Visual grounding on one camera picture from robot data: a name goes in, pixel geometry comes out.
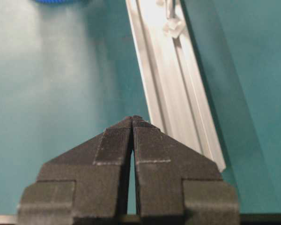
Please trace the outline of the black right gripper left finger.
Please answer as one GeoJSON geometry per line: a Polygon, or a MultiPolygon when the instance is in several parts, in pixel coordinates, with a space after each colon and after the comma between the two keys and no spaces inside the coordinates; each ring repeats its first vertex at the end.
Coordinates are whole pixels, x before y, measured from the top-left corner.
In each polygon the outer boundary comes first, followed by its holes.
{"type": "Polygon", "coordinates": [[[21,225],[114,225],[127,212],[132,118],[44,163],[25,188],[21,225]]]}

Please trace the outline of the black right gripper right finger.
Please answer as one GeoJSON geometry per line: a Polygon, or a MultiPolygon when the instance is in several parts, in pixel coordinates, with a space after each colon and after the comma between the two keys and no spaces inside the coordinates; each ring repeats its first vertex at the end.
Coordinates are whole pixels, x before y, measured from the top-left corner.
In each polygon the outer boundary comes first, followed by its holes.
{"type": "Polygon", "coordinates": [[[215,162],[133,117],[137,212],[145,225],[237,225],[235,189],[215,162]]]}

